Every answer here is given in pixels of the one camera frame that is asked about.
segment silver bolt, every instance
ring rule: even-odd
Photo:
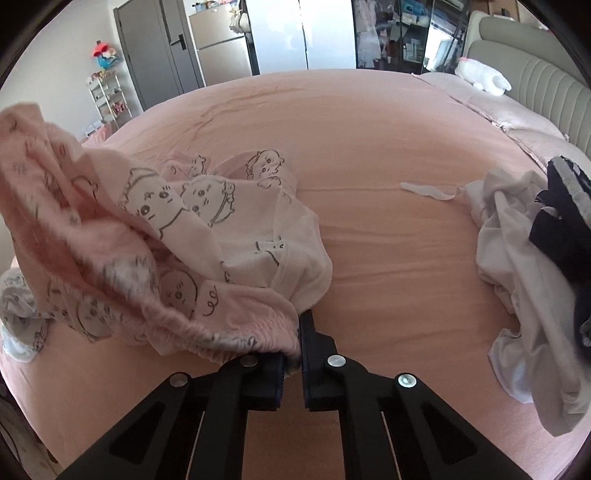
[[[417,379],[411,374],[402,374],[398,377],[398,383],[404,388],[412,388],[417,384]]]
[[[342,367],[347,363],[347,359],[342,355],[331,355],[327,362],[331,367]]]
[[[254,367],[258,360],[254,355],[245,355],[240,359],[240,363],[243,367]]]
[[[172,377],[170,377],[170,384],[173,387],[182,387],[186,385],[188,381],[189,378],[186,374],[174,374]]]

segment pink bed sheet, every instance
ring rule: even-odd
[[[334,277],[316,306],[319,331],[373,372],[418,375],[535,480],[555,478],[587,436],[583,421],[552,438],[533,405],[509,397],[486,356],[517,329],[475,267],[477,228],[461,202],[435,202],[401,181],[444,189],[495,166],[536,168],[505,134],[405,74],[316,71],[237,80],[170,100],[106,142],[146,161],[172,148],[212,158],[280,148],[296,162],[298,197],[320,217]],[[65,466],[175,371],[216,366],[159,356],[118,339],[89,344],[62,325],[30,364],[0,355],[27,418]],[[245,480],[343,478],[336,414],[306,413],[301,379],[282,408],[249,416]]]

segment upholstered headboard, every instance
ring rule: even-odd
[[[506,94],[548,118],[591,156],[591,90],[552,33],[475,11],[464,55],[499,70]]]

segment black garment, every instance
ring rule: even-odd
[[[574,337],[591,361],[591,181],[564,157],[548,164],[548,190],[534,219],[530,241],[549,257],[577,292]]]

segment black door handle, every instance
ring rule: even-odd
[[[181,49],[182,50],[186,50],[187,49],[187,44],[184,41],[184,37],[183,37],[183,34],[182,33],[178,36],[178,40],[173,41],[170,44],[170,46],[172,47],[173,45],[176,45],[177,43],[180,43],[181,44]]]

